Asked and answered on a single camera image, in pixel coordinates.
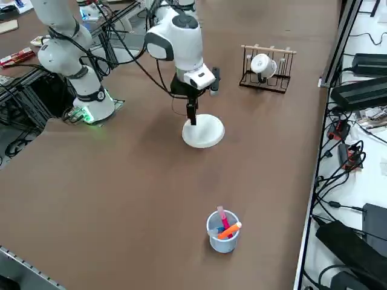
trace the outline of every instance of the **white disc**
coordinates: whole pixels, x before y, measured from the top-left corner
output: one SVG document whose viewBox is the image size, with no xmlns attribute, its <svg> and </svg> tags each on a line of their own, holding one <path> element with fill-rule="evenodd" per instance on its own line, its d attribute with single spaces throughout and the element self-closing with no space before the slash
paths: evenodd
<svg viewBox="0 0 387 290">
<path fill-rule="evenodd" d="M 183 126 L 181 136 L 185 143 L 194 148 L 208 148 L 218 144 L 224 136 L 224 126 L 213 115 L 197 115 L 197 125 L 192 126 L 188 120 Z"/>
</svg>

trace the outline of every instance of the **table surface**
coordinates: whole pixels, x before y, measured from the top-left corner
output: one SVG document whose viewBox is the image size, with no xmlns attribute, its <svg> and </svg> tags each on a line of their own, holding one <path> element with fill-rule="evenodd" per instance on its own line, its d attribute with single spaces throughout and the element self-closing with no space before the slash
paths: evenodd
<svg viewBox="0 0 387 290">
<path fill-rule="evenodd" d="M 360 11 L 372 11 L 374 1 L 363 1 Z M 387 10 L 384 1 L 380 1 L 378 9 L 374 17 L 370 17 L 368 14 L 359 13 L 356 16 L 356 20 L 352 27 L 350 35 L 359 35 L 363 33 L 369 33 L 375 42 L 380 41 L 380 37 L 383 33 L 387 32 L 387 24 L 379 23 L 379 17 Z M 387 51 L 387 35 L 384 34 L 383 41 L 380 45 L 373 45 L 368 35 L 363 36 L 350 36 L 346 43 L 344 53 L 353 54 L 356 53 L 371 53 L 371 54 L 385 54 Z M 352 67 L 353 56 L 343 56 L 343 68 Z M 351 71 L 345 71 L 342 73 L 341 82 L 345 85 L 348 82 L 358 82 L 362 80 L 369 80 L 371 77 L 355 76 Z"/>
<path fill-rule="evenodd" d="M 326 125 L 330 122 L 330 119 L 327 118 Z M 387 140 L 387 130 L 378 131 L 377 129 L 374 129 L 372 132 L 378 137 Z M 326 134 L 324 134 L 323 144 L 326 140 L 327 137 Z M 386 145 L 364 133 L 358 125 L 351 126 L 350 134 L 346 138 L 346 143 L 353 144 L 359 140 L 363 140 L 364 151 L 366 152 L 366 159 L 363 163 L 364 168 L 361 171 L 351 173 L 347 182 L 330 191 L 324 200 L 337 201 L 342 205 L 354 207 L 363 207 L 366 203 L 369 203 L 387 208 L 384 189 L 387 182 L 387 176 L 382 174 L 380 168 L 382 158 L 387 158 Z M 323 152 L 330 148 L 335 142 L 336 140 L 331 141 Z M 339 167 L 337 148 L 332 150 L 332 154 L 333 156 L 331 158 L 324 158 L 320 162 L 319 176 L 322 175 L 328 177 Z M 343 180 L 344 178 L 340 178 L 333 185 L 340 183 Z M 340 220 L 345 225 L 362 230 L 363 217 L 361 212 L 345 208 L 335 209 L 327 205 L 325 207 L 336 219 Z M 317 205 L 312 213 L 330 219 L 320 205 Z M 318 225 L 312 221 L 310 235 L 307 241 L 307 255 L 305 260 L 305 270 L 315 281 L 317 281 L 320 272 L 324 268 L 340 263 L 337 257 L 317 239 L 317 229 Z M 323 285 L 329 286 L 332 277 L 337 273 L 338 270 L 328 271 L 323 276 Z M 311 285 L 306 278 L 304 278 L 304 285 Z"/>
<path fill-rule="evenodd" d="M 50 121 L 1 172 L 2 245 L 67 289 L 290 289 L 339 2 L 199 2 L 204 60 L 222 78 L 199 113 L 223 121 L 222 142 L 185 145 L 169 96 L 135 65 L 119 66 L 103 84 L 126 103 L 104 127 Z M 238 86 L 241 45 L 256 43 L 298 52 L 285 95 Z M 140 62 L 157 75 L 147 54 Z M 173 63 L 160 65 L 172 79 Z M 231 254 L 210 249 L 217 205 L 243 223 Z"/>
<path fill-rule="evenodd" d="M 360 11 L 371 11 L 375 2 L 364 1 L 360 8 Z M 383 32 L 386 31 L 386 24 L 378 23 L 378 18 L 381 13 L 385 11 L 385 4 L 383 1 L 380 3 L 377 10 L 376 16 L 371 18 L 367 14 L 358 14 L 354 22 L 353 28 L 350 35 L 358 35 L 362 33 L 369 32 L 372 38 L 378 42 L 380 36 Z M 371 40 L 367 35 L 359 37 L 349 37 L 348 42 L 345 47 L 345 52 L 347 54 L 356 54 L 356 53 L 375 53 L 375 54 L 384 54 L 387 49 L 386 37 L 384 37 L 381 45 L 375 46 L 372 44 Z M 343 67 L 352 66 L 352 56 L 343 56 Z M 362 80 L 371 79 L 370 77 L 359 77 L 355 76 L 352 72 L 343 72 L 341 82 L 343 85 L 346 85 L 350 82 L 358 82 Z M 377 129 L 372 131 L 380 138 L 387 140 L 387 130 L 378 131 Z M 327 140 L 326 134 L 324 134 L 323 142 L 324 144 Z M 350 178 L 343 185 L 332 190 L 324 198 L 326 201 L 337 201 L 342 205 L 350 205 L 363 207 L 366 203 L 378 205 L 381 207 L 387 207 L 387 200 L 385 198 L 385 184 L 387 181 L 387 176 L 382 174 L 380 169 L 380 162 L 382 158 L 386 158 L 386 145 L 379 142 L 372 136 L 369 136 L 362 131 L 358 125 L 352 126 L 349 136 L 346 139 L 347 144 L 355 143 L 356 141 L 364 141 L 364 151 L 366 152 L 366 159 L 363 163 L 364 169 L 359 172 L 351 173 Z M 331 142 L 327 148 L 332 146 L 334 142 Z M 321 161 L 318 175 L 330 176 L 339 166 L 339 160 L 337 157 L 337 148 L 332 151 L 332 158 L 325 158 Z M 326 206 L 330 213 L 333 216 L 342 221 L 345 225 L 357 229 L 362 229 L 362 213 L 353 210 L 347 210 L 344 208 L 335 209 L 329 206 Z M 317 205 L 313 211 L 313 214 L 328 218 L 324 210 Z M 338 264 L 340 261 L 336 258 L 334 254 L 328 248 L 322 245 L 322 243 L 316 238 L 315 234 L 318 229 L 318 226 L 314 221 L 310 225 L 309 238 L 306 241 L 307 255 L 304 263 L 306 272 L 310 275 L 312 279 L 317 281 L 317 278 L 320 272 L 333 264 Z M 338 273 L 339 270 L 328 271 L 322 279 L 324 285 L 329 286 L 332 277 Z M 303 277 L 304 286 L 312 286 L 308 279 Z"/>
<path fill-rule="evenodd" d="M 70 6 L 71 11 L 73 12 L 74 17 L 82 23 L 82 18 L 80 17 L 79 7 L 75 0 L 67 0 Z M 109 6 L 113 10 L 121 10 L 128 6 L 128 3 L 121 4 L 110 4 Z M 47 27 L 37 18 L 34 10 L 30 10 L 26 13 L 23 13 L 16 17 L 18 20 L 19 28 L 14 31 L 2 34 L 1 37 L 1 47 L 0 47 L 0 57 L 9 56 L 12 53 L 17 53 L 25 47 L 31 47 L 36 53 L 39 51 L 39 48 L 33 47 L 30 43 L 37 36 L 44 36 L 48 34 Z M 96 29 L 103 23 L 103 19 L 98 22 L 88 22 L 88 27 L 92 30 Z M 28 61 L 23 62 L 23 64 L 40 64 L 39 59 L 34 57 Z M 22 77 L 26 73 L 33 70 L 29 67 L 17 67 L 17 68 L 7 68 L 0 70 L 0 74 L 3 76 L 9 77 Z"/>
</svg>

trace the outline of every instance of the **pen holder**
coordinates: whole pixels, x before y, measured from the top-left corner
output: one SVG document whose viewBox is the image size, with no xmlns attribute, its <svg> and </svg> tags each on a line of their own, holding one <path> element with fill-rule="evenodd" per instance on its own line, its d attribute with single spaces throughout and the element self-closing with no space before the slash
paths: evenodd
<svg viewBox="0 0 387 290">
<path fill-rule="evenodd" d="M 230 226 L 239 222 L 238 217 L 232 213 L 231 211 L 224 211 L 227 216 L 227 220 L 229 221 Z M 214 211 L 207 219 L 207 231 L 212 230 L 214 228 L 223 227 L 222 220 L 217 211 Z M 233 251 L 236 247 L 236 243 L 238 241 L 239 232 L 236 231 L 233 234 L 233 237 L 230 239 L 219 240 L 216 237 L 210 237 L 210 244 L 212 248 L 219 253 L 229 253 Z"/>
</svg>

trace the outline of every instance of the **white table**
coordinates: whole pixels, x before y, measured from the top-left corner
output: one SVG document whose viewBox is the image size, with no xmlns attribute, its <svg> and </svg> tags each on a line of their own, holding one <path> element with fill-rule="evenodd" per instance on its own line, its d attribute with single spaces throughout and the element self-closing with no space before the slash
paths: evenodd
<svg viewBox="0 0 387 290">
<path fill-rule="evenodd" d="M 371 11 L 375 5 L 374 1 L 363 1 L 360 11 Z M 350 35 L 358 35 L 362 33 L 369 33 L 375 42 L 379 42 L 380 36 L 387 32 L 387 23 L 379 23 L 381 15 L 387 12 L 384 0 L 381 1 L 374 17 L 370 17 L 368 14 L 359 13 L 356 16 L 356 20 L 351 30 Z M 383 36 L 383 42 L 381 45 L 375 46 L 368 35 L 349 37 L 346 43 L 345 54 L 355 55 L 356 53 L 369 53 L 369 54 L 387 54 L 387 34 Z M 352 67 L 353 56 L 343 56 L 343 68 Z M 369 80 L 369 77 L 358 77 L 350 71 L 342 73 L 341 82 L 347 84 L 347 82 Z"/>
<path fill-rule="evenodd" d="M 327 118 L 324 127 L 329 124 L 331 120 Z M 378 137 L 387 140 L 387 130 L 377 132 L 372 131 Z M 327 140 L 326 131 L 323 138 L 324 144 Z M 346 183 L 330 191 L 329 194 L 324 197 L 326 201 L 337 201 L 342 205 L 350 205 L 356 207 L 363 207 L 364 204 L 370 203 L 387 208 L 387 196 L 385 188 L 387 185 L 387 176 L 383 175 L 380 169 L 380 161 L 383 157 L 387 158 L 387 145 L 381 143 L 377 139 L 364 133 L 358 125 L 351 124 L 350 134 L 346 138 L 347 144 L 353 144 L 356 141 L 363 140 L 364 151 L 366 152 L 366 159 L 363 163 L 364 168 L 361 171 L 355 171 L 350 173 L 350 177 Z M 336 140 L 331 140 L 327 146 L 324 147 L 321 154 L 333 146 Z M 337 147 L 332 152 L 331 158 L 324 158 L 320 162 L 318 175 L 322 175 L 325 178 L 329 177 L 338 167 L 339 159 L 337 156 Z M 333 185 L 339 183 L 342 179 L 336 181 Z M 347 208 L 331 208 L 329 205 L 324 204 L 324 207 L 338 220 L 345 225 L 357 229 L 362 229 L 362 213 L 359 211 L 350 210 Z M 313 214 L 329 218 L 324 210 L 317 205 L 313 211 Z M 310 227 L 310 235 L 307 241 L 307 255 L 305 259 L 304 269 L 311 276 L 312 279 L 317 281 L 320 272 L 333 264 L 341 264 L 334 254 L 316 238 L 316 230 L 318 229 L 317 223 L 312 221 Z M 324 274 L 322 283 L 325 286 L 330 285 L 331 278 L 338 271 L 330 270 Z M 311 283 L 304 278 L 304 286 L 311 286 Z"/>
</svg>

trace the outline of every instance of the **marker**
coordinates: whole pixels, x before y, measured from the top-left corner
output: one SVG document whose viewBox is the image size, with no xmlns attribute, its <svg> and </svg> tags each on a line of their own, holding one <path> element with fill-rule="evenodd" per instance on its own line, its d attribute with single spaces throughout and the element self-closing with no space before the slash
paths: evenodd
<svg viewBox="0 0 387 290">
<path fill-rule="evenodd" d="M 218 213 L 220 215 L 220 218 L 222 220 L 222 224 L 224 226 L 224 229 L 226 230 L 230 227 L 229 221 L 227 220 L 226 213 L 224 212 L 222 206 L 217 207 L 217 209 L 218 209 Z"/>
<path fill-rule="evenodd" d="M 224 239 L 225 237 L 227 237 L 227 235 L 234 233 L 236 231 L 239 231 L 239 229 L 242 227 L 242 223 L 241 222 L 237 222 L 236 224 L 232 225 L 231 227 L 229 227 L 228 229 L 226 229 L 223 233 L 220 233 L 218 235 L 218 239 L 221 240 L 221 239 Z"/>
<path fill-rule="evenodd" d="M 222 233 L 223 231 L 224 231 L 224 227 L 213 228 L 212 230 L 208 230 L 207 234 L 210 237 L 217 237 L 217 235 Z"/>
</svg>

